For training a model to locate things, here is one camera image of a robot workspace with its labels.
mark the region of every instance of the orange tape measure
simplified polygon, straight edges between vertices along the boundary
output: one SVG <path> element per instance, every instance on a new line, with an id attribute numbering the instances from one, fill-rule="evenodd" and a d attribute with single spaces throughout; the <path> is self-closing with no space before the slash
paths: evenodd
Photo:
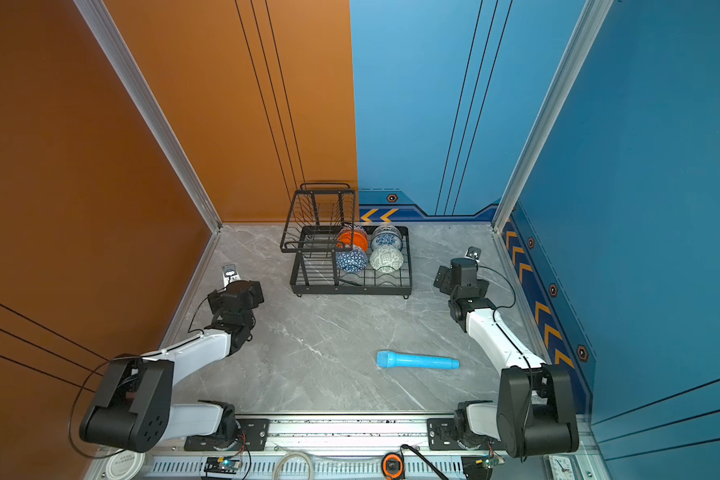
<path id="1" fill-rule="evenodd" d="M 405 478 L 405 462 L 402 455 L 388 453 L 382 459 L 382 472 L 387 480 Z"/>

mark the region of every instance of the black bracket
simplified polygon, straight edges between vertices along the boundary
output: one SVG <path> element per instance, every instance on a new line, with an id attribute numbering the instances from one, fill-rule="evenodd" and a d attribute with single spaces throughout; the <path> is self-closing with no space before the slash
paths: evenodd
<path id="1" fill-rule="evenodd" d="M 465 448 L 458 440 L 456 421 L 453 418 L 428 418 L 427 436 L 429 449 L 443 450 L 503 450 L 504 444 L 496 438 L 484 437 L 483 442 L 474 448 Z"/>
<path id="2" fill-rule="evenodd" d="M 238 432 L 242 436 L 245 434 L 246 449 L 250 452 L 263 452 L 269 436 L 269 419 L 268 418 L 238 418 Z M 241 443 L 235 442 L 231 444 L 226 451 L 240 450 Z M 192 436 L 187 437 L 184 443 L 184 450 L 188 452 L 212 452 L 214 447 L 208 442 L 207 437 Z"/>

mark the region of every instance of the white container lid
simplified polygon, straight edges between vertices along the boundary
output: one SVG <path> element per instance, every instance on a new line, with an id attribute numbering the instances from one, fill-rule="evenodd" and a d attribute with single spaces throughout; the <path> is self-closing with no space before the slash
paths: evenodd
<path id="1" fill-rule="evenodd" d="M 131 480 L 144 466 L 146 455 L 125 450 L 111 457 L 106 463 L 106 477 L 109 480 Z"/>

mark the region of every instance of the orange bowl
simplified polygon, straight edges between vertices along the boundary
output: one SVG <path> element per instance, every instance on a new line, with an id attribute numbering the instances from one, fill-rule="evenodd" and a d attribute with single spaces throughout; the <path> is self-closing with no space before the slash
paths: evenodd
<path id="1" fill-rule="evenodd" d="M 347 230 L 339 235 L 336 240 L 338 241 L 336 243 L 338 247 L 344 247 L 352 243 L 362 248 L 362 251 L 368 251 L 368 238 L 360 232 Z"/>

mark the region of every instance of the blue and white bowl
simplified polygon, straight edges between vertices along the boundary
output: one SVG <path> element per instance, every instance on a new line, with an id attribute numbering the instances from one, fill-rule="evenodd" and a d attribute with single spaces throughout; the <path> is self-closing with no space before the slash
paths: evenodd
<path id="1" fill-rule="evenodd" d="M 379 225 L 377 226 L 374 231 L 371 240 L 373 240 L 374 236 L 385 234 L 385 233 L 392 233 L 400 237 L 402 240 L 403 234 L 400 233 L 400 230 L 394 225 Z"/>
<path id="2" fill-rule="evenodd" d="M 374 235 L 373 240 L 371 240 L 372 250 L 376 250 L 380 246 L 384 245 L 391 245 L 398 250 L 403 249 L 403 241 L 400 240 L 400 237 L 389 231 L 381 232 L 379 235 Z"/>
<path id="3" fill-rule="evenodd" d="M 357 245 L 352 246 L 352 251 L 336 253 L 336 266 L 350 274 L 362 272 L 367 264 L 368 256 Z"/>

